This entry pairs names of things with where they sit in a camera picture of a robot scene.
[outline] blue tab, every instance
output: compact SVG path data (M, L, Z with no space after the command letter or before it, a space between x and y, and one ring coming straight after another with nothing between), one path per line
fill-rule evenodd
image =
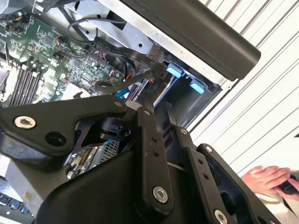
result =
M181 78L183 74L183 70L172 62L169 63L166 71L168 71L177 78Z
M205 85L195 79L192 80L190 86L199 94L203 94L205 92Z

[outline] metal grille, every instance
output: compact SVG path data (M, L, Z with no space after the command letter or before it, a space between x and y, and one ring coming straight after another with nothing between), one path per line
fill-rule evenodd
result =
M106 160L112 158L116 155L116 151L118 149L119 142L118 141L109 141L103 150L103 154L100 157L99 164L105 162Z

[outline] metal panel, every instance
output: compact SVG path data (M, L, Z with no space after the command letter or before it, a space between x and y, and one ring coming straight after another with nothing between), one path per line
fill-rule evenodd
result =
M240 175L261 164L299 169L299 1L208 2L262 57L194 128L194 143L211 144Z

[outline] black plastic cover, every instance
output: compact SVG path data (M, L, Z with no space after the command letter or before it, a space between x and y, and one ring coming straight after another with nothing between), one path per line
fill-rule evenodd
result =
M261 52L198 0L121 0L225 78L243 79Z

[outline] blue plastic latch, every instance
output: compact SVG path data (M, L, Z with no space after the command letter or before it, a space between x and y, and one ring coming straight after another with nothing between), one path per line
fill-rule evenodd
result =
M195 79L192 80L190 86L199 94L203 94L205 92L205 85Z
M169 63L166 71L168 71L177 78L181 78L183 74L183 70L172 62Z
M123 89L123 90L117 92L115 96L119 97L120 99L124 99L125 98L124 95L128 92L130 92L130 90L128 88L126 88L126 89Z

